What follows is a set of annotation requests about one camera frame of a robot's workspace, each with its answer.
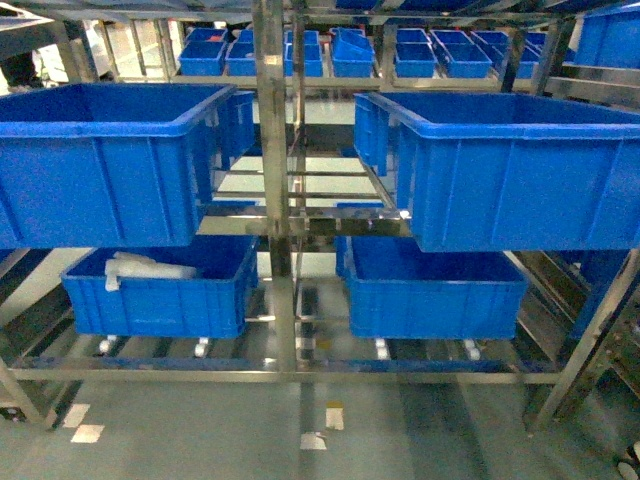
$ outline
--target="gray floor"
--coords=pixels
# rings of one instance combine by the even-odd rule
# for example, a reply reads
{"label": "gray floor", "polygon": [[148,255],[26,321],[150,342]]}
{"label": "gray floor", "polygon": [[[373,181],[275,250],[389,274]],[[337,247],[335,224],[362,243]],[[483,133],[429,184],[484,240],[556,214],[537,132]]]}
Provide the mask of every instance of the gray floor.
{"label": "gray floor", "polygon": [[[133,69],[122,42],[119,55]],[[311,101],[308,115],[315,123],[349,123],[353,104]],[[258,167],[260,161],[245,158],[236,168]],[[312,170],[360,168],[348,159],[308,163]],[[229,177],[223,185],[262,188],[260,177],[247,176]],[[311,180],[308,189],[373,191],[356,178]],[[64,266],[84,251],[55,251],[0,308],[2,321],[53,288]],[[334,264],[330,256],[309,255],[304,267],[304,275],[330,276]],[[260,272],[269,275],[266,255]],[[91,405],[84,424],[105,426],[99,441],[71,443],[74,429],[43,432],[0,422],[0,478],[617,478],[612,459],[640,432],[640,403],[624,386],[603,382],[575,419],[532,438],[521,422],[527,395],[524,386],[87,382],[76,403]],[[325,432],[326,451],[301,450],[302,433],[324,430],[328,401],[344,404],[345,430]]]}

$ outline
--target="white tape marking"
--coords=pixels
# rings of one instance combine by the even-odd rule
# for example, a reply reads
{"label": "white tape marking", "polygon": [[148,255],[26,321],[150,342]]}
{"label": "white tape marking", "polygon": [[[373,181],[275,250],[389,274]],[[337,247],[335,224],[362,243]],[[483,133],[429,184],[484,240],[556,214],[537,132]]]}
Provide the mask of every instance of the white tape marking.
{"label": "white tape marking", "polygon": [[327,428],[331,430],[344,430],[344,409],[327,408]]}
{"label": "white tape marking", "polygon": [[320,432],[303,433],[300,436],[300,450],[326,450],[327,444]]}
{"label": "white tape marking", "polygon": [[69,413],[64,417],[63,428],[78,428],[90,406],[88,403],[74,403],[71,405]]}
{"label": "white tape marking", "polygon": [[104,430],[104,425],[80,425],[71,443],[96,443]]}

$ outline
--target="metal pole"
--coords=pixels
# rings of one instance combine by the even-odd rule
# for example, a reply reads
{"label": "metal pole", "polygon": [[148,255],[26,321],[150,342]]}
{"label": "metal pole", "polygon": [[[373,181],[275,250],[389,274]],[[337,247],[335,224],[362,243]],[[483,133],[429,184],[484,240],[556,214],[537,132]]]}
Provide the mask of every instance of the metal pole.
{"label": "metal pole", "polygon": [[162,29],[160,28],[160,22],[158,20],[153,21],[153,30],[156,33],[156,43],[158,44],[158,54],[160,56],[162,76],[165,82],[168,82],[171,75],[169,73],[169,66],[167,65],[167,57],[164,54],[164,42],[162,40]]}
{"label": "metal pole", "polygon": [[160,32],[162,33],[162,50],[167,59],[169,71],[174,74],[176,71],[176,57],[173,54],[173,43],[171,42],[171,30],[168,20],[160,20]]}
{"label": "metal pole", "polygon": [[509,34],[511,48],[509,49],[509,55],[505,55],[500,69],[502,72],[500,75],[500,91],[502,93],[510,93],[513,90],[513,84],[520,68],[520,59],[524,52],[526,35],[527,32],[522,29],[512,30]]}
{"label": "metal pole", "polygon": [[282,0],[253,0],[253,22],[278,368],[290,372],[296,369],[296,346],[288,220]]}
{"label": "metal pole", "polygon": [[120,77],[120,72],[118,71],[118,64],[116,63],[116,56],[113,53],[113,45],[111,45],[109,32],[107,31],[107,27],[102,20],[98,22],[98,27],[102,32],[102,39],[104,40],[104,48],[107,51],[107,57],[109,58],[109,67],[111,68],[111,73],[113,74],[114,80],[117,82],[118,77]]}
{"label": "metal pole", "polygon": [[129,29],[131,30],[131,37],[133,38],[133,46],[136,49],[136,55],[138,57],[138,65],[140,66],[140,74],[143,77],[147,76],[147,67],[144,64],[144,55],[142,54],[142,47],[140,46],[140,37],[138,36],[138,27],[136,27],[135,20],[129,20]]}
{"label": "metal pole", "polygon": [[532,95],[542,95],[549,77],[560,74],[575,25],[575,18],[567,18],[549,27],[540,62],[531,80]]}
{"label": "metal pole", "polygon": [[396,53],[396,40],[398,25],[386,24],[383,27],[382,38],[382,59],[380,69],[382,70],[382,85],[380,90],[389,90],[393,85],[393,57]]}
{"label": "metal pole", "polygon": [[599,364],[593,363],[592,360],[598,354],[598,349],[606,338],[613,319],[619,316],[640,282],[639,274],[640,250],[631,250],[562,371],[560,379],[551,390],[551,394],[537,414],[525,418],[529,430],[539,430],[547,425],[563,404],[575,400],[576,395],[581,391],[580,388],[576,388],[580,379],[584,375],[592,375],[600,368]]}

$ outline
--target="metal tube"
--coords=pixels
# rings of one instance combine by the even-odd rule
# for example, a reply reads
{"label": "metal tube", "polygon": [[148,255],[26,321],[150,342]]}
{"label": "metal tube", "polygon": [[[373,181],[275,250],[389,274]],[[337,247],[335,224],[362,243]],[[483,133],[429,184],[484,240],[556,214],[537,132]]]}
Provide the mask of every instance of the metal tube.
{"label": "metal tube", "polygon": [[380,59],[380,69],[382,70],[382,85],[380,90],[389,90],[393,85],[394,62],[393,57],[396,53],[396,41],[398,34],[398,25],[386,24],[384,27],[384,35],[382,39],[382,58]]}
{"label": "metal tube", "polygon": [[164,54],[164,42],[162,40],[162,29],[158,20],[153,21],[153,30],[156,34],[156,43],[158,44],[158,54],[160,55],[160,65],[162,66],[162,76],[165,82],[169,81],[171,76],[169,66],[167,65],[167,57]]}
{"label": "metal tube", "polygon": [[113,74],[114,80],[117,82],[120,77],[120,72],[118,70],[118,64],[116,63],[116,56],[113,53],[113,45],[111,45],[111,39],[109,38],[109,32],[107,31],[107,26],[104,24],[102,20],[98,21],[98,28],[102,32],[102,40],[104,40],[104,48],[107,51],[107,57],[109,58],[109,68],[111,68],[111,73]]}
{"label": "metal tube", "polygon": [[576,19],[568,18],[549,27],[549,33],[547,33],[547,39],[540,55],[540,62],[531,81],[532,95],[542,95],[547,87],[549,77],[560,74],[575,25]]}
{"label": "metal tube", "polygon": [[511,93],[513,90],[513,84],[520,68],[520,59],[525,48],[526,35],[527,32],[522,29],[512,30],[509,34],[511,48],[509,49],[509,55],[505,55],[500,69],[502,72],[500,75],[500,91],[502,93]]}
{"label": "metal tube", "polygon": [[136,56],[138,57],[138,65],[140,66],[140,73],[146,77],[147,67],[144,64],[144,55],[142,54],[142,47],[140,46],[140,37],[138,36],[138,27],[136,27],[136,21],[129,21],[129,29],[131,29],[131,37],[133,38],[133,46],[136,49]]}
{"label": "metal tube", "polygon": [[285,140],[282,0],[253,0],[253,22],[278,368],[281,372],[292,372],[296,369],[296,344]]}

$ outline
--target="blue plastic crate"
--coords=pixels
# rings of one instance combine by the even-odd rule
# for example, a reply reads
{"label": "blue plastic crate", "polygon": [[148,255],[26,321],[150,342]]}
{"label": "blue plastic crate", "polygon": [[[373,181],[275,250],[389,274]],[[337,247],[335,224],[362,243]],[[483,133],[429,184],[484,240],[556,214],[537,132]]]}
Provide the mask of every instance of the blue plastic crate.
{"label": "blue plastic crate", "polygon": [[640,68],[639,32],[639,3],[585,15],[575,63]]}
{"label": "blue plastic crate", "polygon": [[192,41],[178,60],[182,75],[222,75],[226,43]]}
{"label": "blue plastic crate", "polygon": [[[498,75],[503,71],[503,56],[500,52],[496,53],[497,62],[494,63]],[[535,68],[540,62],[540,55],[530,47],[525,47],[522,51],[522,57],[520,57],[520,66],[518,67],[518,73],[516,78],[532,78]]]}
{"label": "blue plastic crate", "polygon": [[379,175],[398,172],[424,251],[640,243],[638,114],[515,94],[366,94],[355,138]]}
{"label": "blue plastic crate", "polygon": [[396,74],[398,77],[433,77],[436,57],[428,43],[398,43]]}
{"label": "blue plastic crate", "polygon": [[[339,202],[336,203],[337,208],[383,208],[382,202]],[[344,278],[344,256],[347,253],[347,237],[335,237],[333,245],[336,248],[336,275]]]}
{"label": "blue plastic crate", "polygon": [[[293,75],[293,45],[291,44],[287,44],[285,48],[284,73],[288,77]],[[322,50],[320,45],[304,46],[304,73],[307,77],[322,76]]]}
{"label": "blue plastic crate", "polygon": [[411,238],[348,237],[358,337],[510,339],[526,278],[502,253],[423,253]]}
{"label": "blue plastic crate", "polygon": [[[423,10],[429,12],[455,12],[475,3],[477,0],[405,0],[400,10]],[[376,0],[337,0],[336,8],[370,10],[376,6]]]}
{"label": "blue plastic crate", "polygon": [[227,50],[227,65],[229,75],[251,77],[256,75],[256,57],[253,43],[234,42]]}
{"label": "blue plastic crate", "polygon": [[450,78],[485,78],[493,62],[476,45],[451,43],[436,49]]}
{"label": "blue plastic crate", "polygon": [[346,29],[337,29],[332,42],[333,57],[338,60],[372,61],[374,51],[369,39]]}
{"label": "blue plastic crate", "polygon": [[78,333],[153,337],[231,338],[245,327],[245,297],[256,286],[257,239],[198,236],[188,247],[127,250],[156,261],[196,267],[200,278],[122,278],[105,290],[106,260],[99,249],[62,274]]}
{"label": "blue plastic crate", "polygon": [[460,30],[431,30],[431,36],[435,43],[473,45],[469,36]]}
{"label": "blue plastic crate", "polygon": [[95,84],[0,98],[0,248],[188,245],[211,172],[254,143],[253,94],[236,92]]}
{"label": "blue plastic crate", "polygon": [[430,43],[429,37],[421,28],[399,28],[396,41],[398,43]]}
{"label": "blue plastic crate", "polygon": [[[293,32],[287,30],[284,32],[284,42],[293,43]],[[320,33],[317,30],[305,30],[304,31],[304,44],[305,45],[319,45]]]}
{"label": "blue plastic crate", "polygon": [[253,45],[253,30],[241,30],[236,43],[250,43]]}
{"label": "blue plastic crate", "polygon": [[189,42],[228,42],[229,32],[226,28],[194,28],[185,43]]}

